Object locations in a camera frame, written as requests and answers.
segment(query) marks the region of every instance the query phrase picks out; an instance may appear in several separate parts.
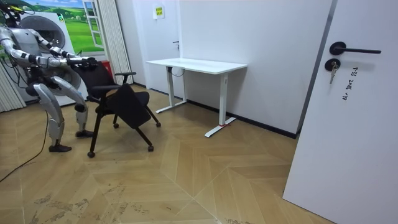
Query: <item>robot leg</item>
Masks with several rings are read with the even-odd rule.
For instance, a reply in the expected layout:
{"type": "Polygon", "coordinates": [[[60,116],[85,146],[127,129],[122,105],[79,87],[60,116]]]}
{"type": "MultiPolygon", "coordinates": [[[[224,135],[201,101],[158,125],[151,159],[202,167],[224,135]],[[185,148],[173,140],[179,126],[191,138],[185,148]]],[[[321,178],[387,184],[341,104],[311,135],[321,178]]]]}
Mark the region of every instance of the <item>robot leg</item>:
{"type": "Polygon", "coordinates": [[[54,94],[42,83],[28,86],[26,92],[30,95],[38,96],[40,104],[51,116],[49,119],[49,134],[52,139],[51,146],[49,147],[50,152],[70,151],[72,147],[60,144],[65,123],[61,107],[54,94]]]}
{"type": "Polygon", "coordinates": [[[61,88],[61,92],[67,97],[76,101],[76,121],[79,124],[79,131],[76,132],[76,137],[90,138],[93,137],[92,131],[86,130],[86,122],[88,115],[88,107],[80,92],[70,83],[60,77],[51,77],[52,81],[61,88]]]}

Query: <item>white desk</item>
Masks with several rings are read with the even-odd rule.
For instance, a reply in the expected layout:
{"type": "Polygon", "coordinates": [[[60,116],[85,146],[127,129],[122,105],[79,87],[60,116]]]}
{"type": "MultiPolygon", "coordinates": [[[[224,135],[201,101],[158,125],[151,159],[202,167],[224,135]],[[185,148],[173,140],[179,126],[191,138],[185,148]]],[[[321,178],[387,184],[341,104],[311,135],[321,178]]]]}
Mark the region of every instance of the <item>white desk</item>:
{"type": "Polygon", "coordinates": [[[248,65],[240,64],[240,63],[228,63],[228,62],[214,62],[214,61],[206,61],[206,60],[195,60],[195,59],[187,59],[187,58],[171,58],[164,60],[153,60],[148,61],[147,63],[152,63],[155,65],[163,65],[166,66],[167,71],[167,83],[169,84],[169,102],[170,106],[157,110],[156,113],[161,113],[165,110],[173,108],[175,106],[184,104],[187,102],[187,98],[185,96],[185,82],[184,76],[183,84],[184,84],[184,93],[182,102],[174,103],[174,86],[173,86],[173,75],[171,69],[173,67],[182,68],[187,71],[193,72],[201,72],[207,73],[211,75],[221,75],[221,88],[220,88],[220,121],[219,125],[212,130],[208,131],[205,136],[210,137],[212,134],[219,131],[221,128],[225,127],[227,124],[234,121],[236,118],[230,118],[225,121],[225,113],[226,113],[226,93],[228,86],[228,73],[234,70],[245,68],[248,65]]]}

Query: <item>green field painting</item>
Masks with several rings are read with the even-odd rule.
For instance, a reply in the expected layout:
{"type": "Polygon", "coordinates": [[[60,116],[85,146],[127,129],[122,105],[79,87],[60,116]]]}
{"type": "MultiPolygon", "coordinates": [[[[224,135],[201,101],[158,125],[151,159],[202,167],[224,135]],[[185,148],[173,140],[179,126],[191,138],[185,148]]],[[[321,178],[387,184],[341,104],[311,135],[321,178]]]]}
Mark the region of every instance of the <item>green field painting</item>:
{"type": "MultiPolygon", "coordinates": [[[[65,19],[65,23],[67,25],[68,33],[70,36],[70,40],[73,45],[73,50],[75,53],[79,51],[83,52],[98,52],[104,51],[104,49],[95,47],[93,37],[91,36],[90,27],[88,23],[84,21],[76,21],[71,19],[65,19]]],[[[96,24],[93,24],[93,29],[98,30],[96,24]]],[[[96,38],[97,43],[101,43],[101,39],[96,38]]]]}
{"type": "MultiPolygon", "coordinates": [[[[83,52],[101,52],[104,49],[94,46],[93,37],[91,36],[88,21],[86,21],[85,11],[77,7],[48,7],[35,5],[35,10],[42,12],[61,13],[67,25],[70,40],[72,42],[73,50],[77,54],[81,50],[83,52]]],[[[89,14],[93,14],[92,9],[88,9],[89,14]]],[[[96,21],[91,20],[93,30],[98,30],[96,21]]],[[[96,42],[101,44],[101,38],[95,37],[96,42]]]]}

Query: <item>chair armrest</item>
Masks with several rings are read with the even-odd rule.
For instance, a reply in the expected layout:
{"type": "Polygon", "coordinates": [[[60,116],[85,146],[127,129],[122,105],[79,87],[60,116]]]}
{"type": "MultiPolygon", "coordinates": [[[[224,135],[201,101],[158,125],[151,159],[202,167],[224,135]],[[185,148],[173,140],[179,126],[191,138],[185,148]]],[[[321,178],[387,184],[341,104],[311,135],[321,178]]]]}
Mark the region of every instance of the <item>chair armrest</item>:
{"type": "Polygon", "coordinates": [[[137,75],[137,72],[119,72],[119,73],[116,73],[116,74],[114,74],[115,76],[116,75],[124,75],[124,76],[129,76],[129,75],[137,75]]]}
{"type": "Polygon", "coordinates": [[[90,101],[90,102],[98,103],[98,104],[101,103],[101,101],[99,99],[94,98],[92,96],[87,96],[87,100],[90,101]]]}
{"type": "Polygon", "coordinates": [[[91,88],[92,91],[102,91],[102,90],[117,90],[118,88],[120,88],[121,85],[108,85],[108,86],[94,86],[93,88],[91,88]]]}

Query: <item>desk top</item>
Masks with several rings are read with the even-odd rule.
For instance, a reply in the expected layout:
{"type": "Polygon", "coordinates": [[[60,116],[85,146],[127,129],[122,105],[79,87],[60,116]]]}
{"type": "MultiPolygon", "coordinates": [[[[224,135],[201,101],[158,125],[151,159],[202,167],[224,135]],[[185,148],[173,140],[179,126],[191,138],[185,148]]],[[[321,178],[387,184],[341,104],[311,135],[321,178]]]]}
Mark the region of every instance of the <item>desk top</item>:
{"type": "Polygon", "coordinates": [[[212,75],[219,75],[222,73],[230,72],[240,68],[245,68],[248,65],[240,63],[228,63],[228,62],[215,62],[207,60],[195,60],[187,58],[170,58],[163,60],[153,60],[147,63],[156,65],[165,65],[168,67],[183,68],[193,72],[203,72],[212,75]]]}

